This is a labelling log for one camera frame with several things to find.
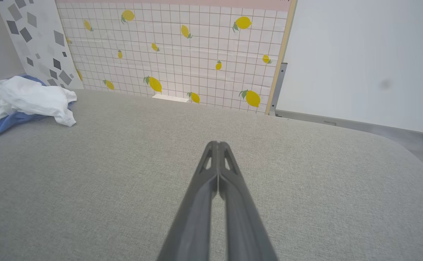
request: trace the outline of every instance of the lemon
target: lemon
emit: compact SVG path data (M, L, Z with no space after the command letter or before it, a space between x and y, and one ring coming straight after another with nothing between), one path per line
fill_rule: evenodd
M250 19L247 16L243 16L234 22L233 31L235 32L235 30L239 31L239 29L247 29L251 24L252 22Z
M160 51L160 48L158 48L158 47L157 47L157 45L156 45L156 44L154 44L154 43L152 43L152 49L153 49L154 51Z
M200 97L195 92L188 92L187 96L189 96L193 102L200 103Z
M239 93L239 96L241 95L242 95L242 99L245 98L247 100L247 103L250 106L258 107L260 105L260 96L254 91L249 91L249 90L241 91Z
M135 15L134 13L132 13L131 10L125 10L122 13L122 23L126 22L126 21L132 21L134 19Z
M84 27L91 32L94 31L91 24L87 20L84 20Z
M145 77L145 78L144 78L144 82L145 82L147 85L150 85L150 87L151 87L154 91L161 92L161 84L160 84L160 82L159 82L157 79L155 79L154 77L147 76L147 77Z
M81 72L78 70L78 69L76 69L76 72L78 73L78 75L79 75L79 79L81 79L81 81L82 81L82 75L81 75Z
M115 89L115 86L113 86L112 82L109 80L104 80L103 84L105 84L109 89L112 89L112 90Z
M218 62L217 62L217 64L216 64L216 66L215 66L216 70L217 70L217 71L221 70L221 66L222 66L221 61L220 61L220 60L218 60Z
M181 27L181 33L184 35L184 37L186 38L192 38L192 35L189 32L189 29L187 29L187 27L185 25L183 25Z
M265 64L271 64L273 61L270 60L270 58L268 57L268 55L263 55L263 63Z

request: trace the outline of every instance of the pink border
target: pink border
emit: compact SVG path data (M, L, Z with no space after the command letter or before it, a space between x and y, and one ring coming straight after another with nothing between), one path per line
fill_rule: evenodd
M57 3L151 3L289 11L291 0L56 0Z

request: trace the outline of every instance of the blue cloth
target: blue cloth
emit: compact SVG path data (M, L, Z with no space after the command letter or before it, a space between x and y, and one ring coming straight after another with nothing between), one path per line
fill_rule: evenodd
M41 80L35 77L29 76L29 75L20 75L20 76L29 80L40 82L42 86L46 86L44 82L42 82ZM69 106L71 106L72 104L73 102L70 102L68 104L68 109L69 109ZM28 114L25 114L24 112L15 112L0 120L0 134L6 131L7 129L11 128L13 125L22 124L29 121L39 121L45 117L47 116L39 115L39 114L28 115Z

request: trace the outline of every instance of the grid patterned sheet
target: grid patterned sheet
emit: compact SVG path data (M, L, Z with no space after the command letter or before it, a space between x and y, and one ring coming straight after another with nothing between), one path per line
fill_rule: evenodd
M143 81L152 76L165 95L189 98L187 93L194 92L206 106L264 113L287 12L136 3L59 3L57 7L85 89L152 96L155 91ZM125 10L135 14L132 21L122 21ZM234 31L234 22L242 16L252 24ZM182 35L183 25L192 38ZM272 62L265 63L263 55ZM240 91L245 90L260 96L258 107L242 99Z

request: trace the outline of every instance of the wooden strip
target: wooden strip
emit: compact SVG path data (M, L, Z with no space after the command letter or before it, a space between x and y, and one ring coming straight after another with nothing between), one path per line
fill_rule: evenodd
M270 113L271 100L273 99L274 89L276 88L276 81L278 80L279 71L281 70L281 63L284 59L284 54L286 53L287 40L291 34L292 22L294 21L294 13L296 11L297 0L291 1L291 6L289 7L289 12L287 13L286 28L284 30L283 41L281 43L281 50L279 50L278 64L276 65L276 70L274 72L273 84L271 84L270 96L268 97L268 104L266 105L265 114Z

